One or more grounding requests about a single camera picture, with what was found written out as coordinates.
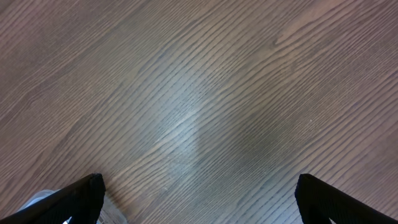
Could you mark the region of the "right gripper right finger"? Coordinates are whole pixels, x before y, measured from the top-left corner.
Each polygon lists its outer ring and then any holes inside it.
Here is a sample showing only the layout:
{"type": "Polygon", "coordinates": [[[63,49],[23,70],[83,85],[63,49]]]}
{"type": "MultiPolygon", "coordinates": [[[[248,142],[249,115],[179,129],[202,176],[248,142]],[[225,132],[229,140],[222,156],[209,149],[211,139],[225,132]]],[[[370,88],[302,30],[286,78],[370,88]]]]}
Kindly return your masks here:
{"type": "Polygon", "coordinates": [[[304,224],[397,224],[310,174],[299,175],[295,198],[304,224]]]}

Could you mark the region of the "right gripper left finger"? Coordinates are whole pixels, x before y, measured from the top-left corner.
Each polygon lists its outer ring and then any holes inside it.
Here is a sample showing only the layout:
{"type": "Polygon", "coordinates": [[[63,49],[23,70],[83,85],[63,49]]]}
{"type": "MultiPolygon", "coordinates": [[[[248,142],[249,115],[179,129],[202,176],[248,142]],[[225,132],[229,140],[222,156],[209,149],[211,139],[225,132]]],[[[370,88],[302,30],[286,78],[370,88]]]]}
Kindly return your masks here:
{"type": "Polygon", "coordinates": [[[104,204],[106,187],[99,173],[86,177],[1,220],[1,224],[95,224],[104,204]]]}

